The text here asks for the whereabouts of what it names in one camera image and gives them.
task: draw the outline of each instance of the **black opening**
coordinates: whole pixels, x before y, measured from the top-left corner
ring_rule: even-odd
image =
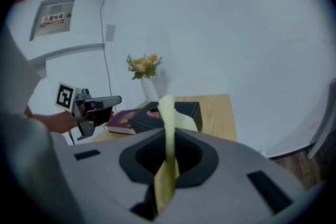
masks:
[[[180,170],[176,188],[201,185],[218,166],[218,154],[210,145],[175,130],[175,156]],[[144,139],[126,149],[119,156],[121,168],[137,183],[151,184],[165,160],[165,131]]]

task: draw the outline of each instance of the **flower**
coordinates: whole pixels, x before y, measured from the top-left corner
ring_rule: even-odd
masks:
[[[145,58],[141,64],[145,67],[145,69],[148,69],[153,65],[153,62],[149,58]]]
[[[158,60],[158,57],[157,57],[156,54],[151,54],[151,55],[149,56],[149,59],[150,59],[152,62],[156,62],[156,61]]]
[[[138,63],[137,65],[136,65],[136,70],[138,71],[138,72],[140,72],[140,73],[144,73],[145,72],[145,66],[143,66],[142,64],[140,64],[140,63]]]

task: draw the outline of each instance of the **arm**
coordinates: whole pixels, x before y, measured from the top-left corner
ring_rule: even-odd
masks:
[[[50,132],[65,133],[78,126],[69,112],[61,112],[54,115],[33,114],[27,106],[25,115],[28,118],[41,121]]]

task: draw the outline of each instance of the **yellow fabric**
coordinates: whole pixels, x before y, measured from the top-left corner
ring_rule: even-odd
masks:
[[[166,136],[166,160],[154,178],[154,191],[158,213],[169,204],[175,192],[175,181],[179,177],[178,163],[175,158],[175,128],[197,131],[194,120],[177,112],[175,98],[166,95],[159,100],[159,112],[164,122]]]

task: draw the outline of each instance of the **electrical box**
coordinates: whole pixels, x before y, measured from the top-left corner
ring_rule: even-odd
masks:
[[[30,41],[41,36],[70,31],[71,13],[74,1],[42,2],[31,31]]]

